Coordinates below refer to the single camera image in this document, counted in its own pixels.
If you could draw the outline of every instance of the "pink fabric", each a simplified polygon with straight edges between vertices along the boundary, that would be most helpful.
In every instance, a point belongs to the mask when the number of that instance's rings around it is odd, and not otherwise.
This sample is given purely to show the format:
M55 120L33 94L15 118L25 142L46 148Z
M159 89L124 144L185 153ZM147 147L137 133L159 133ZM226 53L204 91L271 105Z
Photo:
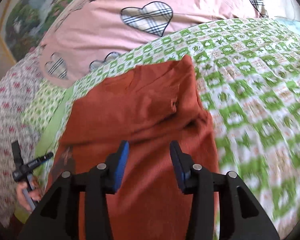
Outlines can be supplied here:
M93 61L101 64L111 52L123 54L159 38L126 25L120 17L124 8L143 8L154 1L167 4L173 11L163 35L218 19L259 17L249 0L78 0L80 9L61 19L42 41L46 46L40 58L43 75L67 88L89 72ZM59 58L67 70L62 79L46 70Z

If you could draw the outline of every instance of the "light blue fabric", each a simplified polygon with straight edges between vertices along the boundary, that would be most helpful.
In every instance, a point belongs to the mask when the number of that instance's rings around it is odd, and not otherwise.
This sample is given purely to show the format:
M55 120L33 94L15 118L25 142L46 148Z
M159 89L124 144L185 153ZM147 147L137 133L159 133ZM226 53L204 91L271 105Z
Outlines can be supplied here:
M300 22L280 17L276 17L275 19L280 24L285 25L289 29L289 31L300 35Z

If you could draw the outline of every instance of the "yellow line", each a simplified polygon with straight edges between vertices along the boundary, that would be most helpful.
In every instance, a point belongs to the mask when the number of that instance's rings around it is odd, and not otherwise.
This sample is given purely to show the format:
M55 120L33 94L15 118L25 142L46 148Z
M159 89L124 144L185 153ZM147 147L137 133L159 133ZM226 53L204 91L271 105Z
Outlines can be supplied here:
M8 0L7 4L4 7L2 17L0 19L0 33L1 33L4 18L6 16L6 13L7 13L7 10L9 8L10 3L11 3L11 0ZM10 59L10 61L13 63L13 65L15 65L17 62L16 62L15 58L13 57L13 55L12 55L10 49L8 48L7 44L5 43L4 39L1 37L1 35L0 35L0 44L3 47L3 50L6 54L6 56Z

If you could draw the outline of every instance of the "green polka dot fabric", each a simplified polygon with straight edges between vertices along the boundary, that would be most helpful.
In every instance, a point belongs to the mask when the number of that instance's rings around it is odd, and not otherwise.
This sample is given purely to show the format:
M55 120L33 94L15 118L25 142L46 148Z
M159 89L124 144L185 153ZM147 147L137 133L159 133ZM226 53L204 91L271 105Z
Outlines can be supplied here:
M21 114L21 121L43 132L58 108L66 89L52 85L44 79L34 100Z
M74 100L106 77L185 54L193 59L202 105L214 120L220 172L236 171L285 237L300 217L300 36L275 20L199 24L93 71L74 84L54 152Z

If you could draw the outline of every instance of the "plaid heart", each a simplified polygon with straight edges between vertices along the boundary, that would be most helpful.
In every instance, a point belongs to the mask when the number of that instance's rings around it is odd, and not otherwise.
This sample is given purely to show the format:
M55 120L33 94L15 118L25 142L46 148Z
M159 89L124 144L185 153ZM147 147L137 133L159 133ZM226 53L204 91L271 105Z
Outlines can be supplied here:
M89 66L89 70L90 72L93 70L98 69L99 67L101 67L102 65L114 60L116 57L120 56L121 54L119 52L111 52L109 53L106 57L104 61L101 60L95 60L93 61L90 66Z
M48 61L45 66L45 70L48 74L55 78L68 79L67 78L67 65L59 53L53 53L51 61Z
M250 0L253 7L264 17L269 17L263 0Z
M163 2L151 2L143 8L127 7L121 10L121 19L126 25L160 37L172 15L172 8Z

